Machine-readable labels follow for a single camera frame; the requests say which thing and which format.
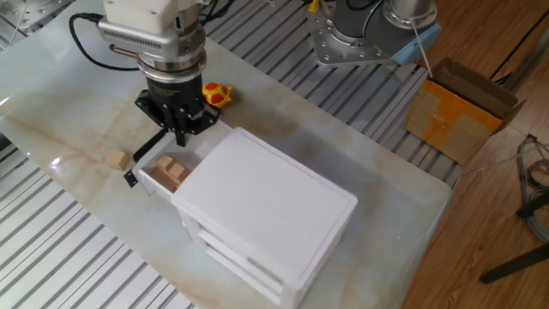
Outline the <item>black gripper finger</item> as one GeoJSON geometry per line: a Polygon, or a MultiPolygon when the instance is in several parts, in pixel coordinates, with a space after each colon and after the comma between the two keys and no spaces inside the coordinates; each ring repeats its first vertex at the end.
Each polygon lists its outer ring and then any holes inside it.
{"type": "Polygon", "coordinates": [[[175,100],[155,91],[142,90],[136,99],[136,105],[157,125],[171,130],[176,136],[176,144],[182,144],[182,132],[178,128],[178,109],[175,100]]]}
{"type": "Polygon", "coordinates": [[[186,134],[198,135],[213,126],[220,117],[220,109],[205,105],[196,115],[192,116],[185,109],[179,111],[179,145],[186,146],[186,134]]]}

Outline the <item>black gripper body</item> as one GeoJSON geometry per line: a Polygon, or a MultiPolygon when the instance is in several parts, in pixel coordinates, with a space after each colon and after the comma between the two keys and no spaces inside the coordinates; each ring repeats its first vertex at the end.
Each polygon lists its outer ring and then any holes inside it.
{"type": "Polygon", "coordinates": [[[147,78],[147,85],[152,100],[160,107],[166,105],[176,112],[183,108],[192,116],[204,109],[202,76],[180,83],[164,83],[147,78]]]}

